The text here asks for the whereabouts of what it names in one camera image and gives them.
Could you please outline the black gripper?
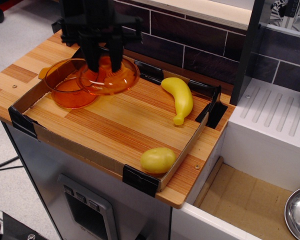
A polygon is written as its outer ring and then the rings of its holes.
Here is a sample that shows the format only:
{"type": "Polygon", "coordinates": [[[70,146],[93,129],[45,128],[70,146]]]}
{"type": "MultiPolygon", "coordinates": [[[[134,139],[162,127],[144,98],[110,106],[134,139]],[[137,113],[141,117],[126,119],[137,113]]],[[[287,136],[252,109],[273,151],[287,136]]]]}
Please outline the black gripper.
{"type": "Polygon", "coordinates": [[[112,72],[117,72],[121,69],[124,45],[143,39],[143,20],[117,12],[112,0],[60,0],[59,7],[61,17],[54,24],[62,31],[62,42],[80,45],[93,72],[99,72],[99,43],[106,43],[112,72]]]}

